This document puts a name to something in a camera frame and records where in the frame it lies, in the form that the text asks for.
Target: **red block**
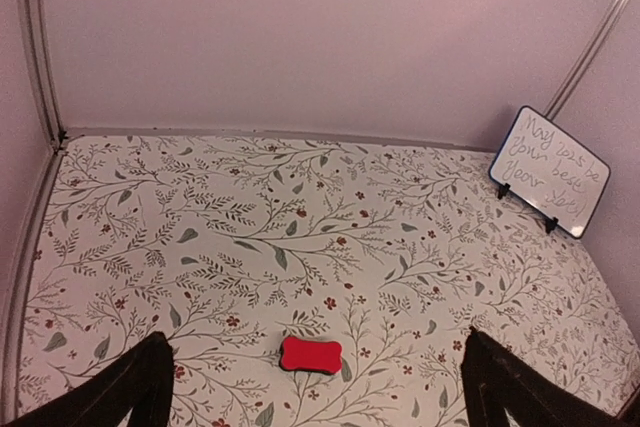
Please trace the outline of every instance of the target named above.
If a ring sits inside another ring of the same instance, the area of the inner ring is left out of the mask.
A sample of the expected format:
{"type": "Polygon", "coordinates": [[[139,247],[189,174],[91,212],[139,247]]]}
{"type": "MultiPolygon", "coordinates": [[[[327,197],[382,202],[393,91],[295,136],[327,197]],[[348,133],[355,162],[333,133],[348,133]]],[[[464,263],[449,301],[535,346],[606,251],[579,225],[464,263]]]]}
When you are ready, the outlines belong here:
{"type": "Polygon", "coordinates": [[[281,352],[283,370],[333,375],[342,368],[342,346],[338,342],[314,342],[289,336],[282,341],[281,352]]]}

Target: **whiteboard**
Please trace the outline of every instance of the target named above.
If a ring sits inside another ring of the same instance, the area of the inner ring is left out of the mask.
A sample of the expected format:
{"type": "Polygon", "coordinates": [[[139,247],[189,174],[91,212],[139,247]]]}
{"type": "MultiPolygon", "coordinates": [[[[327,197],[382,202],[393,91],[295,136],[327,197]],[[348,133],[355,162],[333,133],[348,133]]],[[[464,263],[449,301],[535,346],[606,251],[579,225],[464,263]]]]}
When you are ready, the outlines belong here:
{"type": "Polygon", "coordinates": [[[491,167],[509,189],[579,239],[611,170],[602,160],[531,107],[520,109],[491,167]]]}

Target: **white wall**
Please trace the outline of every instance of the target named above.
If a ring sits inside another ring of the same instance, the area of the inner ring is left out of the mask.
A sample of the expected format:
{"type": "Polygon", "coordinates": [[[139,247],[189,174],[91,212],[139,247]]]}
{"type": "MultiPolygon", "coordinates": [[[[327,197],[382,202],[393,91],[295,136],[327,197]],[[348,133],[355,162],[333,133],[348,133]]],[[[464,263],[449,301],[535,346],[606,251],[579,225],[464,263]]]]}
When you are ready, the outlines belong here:
{"type": "Polygon", "coordinates": [[[48,153],[18,19],[17,0],[0,0],[0,309],[18,235],[48,153]]]}
{"type": "Polygon", "coordinates": [[[610,0],[45,0],[71,127],[495,147],[543,109],[610,0]]]}
{"type": "Polygon", "coordinates": [[[611,166],[584,242],[640,338],[640,0],[556,121],[611,166]]]}

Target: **black bracket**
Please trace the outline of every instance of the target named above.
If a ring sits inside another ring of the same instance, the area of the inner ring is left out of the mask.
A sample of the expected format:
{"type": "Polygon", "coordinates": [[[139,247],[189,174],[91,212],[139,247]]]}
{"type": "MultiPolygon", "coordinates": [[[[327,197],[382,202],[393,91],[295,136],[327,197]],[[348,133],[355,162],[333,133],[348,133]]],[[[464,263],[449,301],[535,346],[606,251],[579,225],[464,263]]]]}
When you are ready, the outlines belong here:
{"type": "Polygon", "coordinates": [[[511,189],[511,185],[510,184],[499,185],[498,186],[498,200],[502,199],[505,195],[507,195],[509,193],[510,189],[511,189]]]}
{"type": "Polygon", "coordinates": [[[554,217],[553,219],[544,219],[544,231],[547,234],[550,234],[555,230],[558,226],[558,218],[554,217]]]}

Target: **floral patterned surface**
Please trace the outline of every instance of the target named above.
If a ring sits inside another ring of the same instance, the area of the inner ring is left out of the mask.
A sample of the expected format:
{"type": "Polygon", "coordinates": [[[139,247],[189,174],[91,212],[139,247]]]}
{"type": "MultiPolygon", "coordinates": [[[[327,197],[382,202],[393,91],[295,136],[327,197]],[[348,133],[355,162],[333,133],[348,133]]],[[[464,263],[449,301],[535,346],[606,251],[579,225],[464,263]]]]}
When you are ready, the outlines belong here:
{"type": "Polygon", "coordinates": [[[470,325],[615,413],[639,351],[579,242],[498,201],[491,156],[332,142],[71,143],[30,285],[26,412],[149,332],[175,349],[172,425],[467,425],[470,325]],[[330,377],[283,335],[337,340],[330,377]]]}

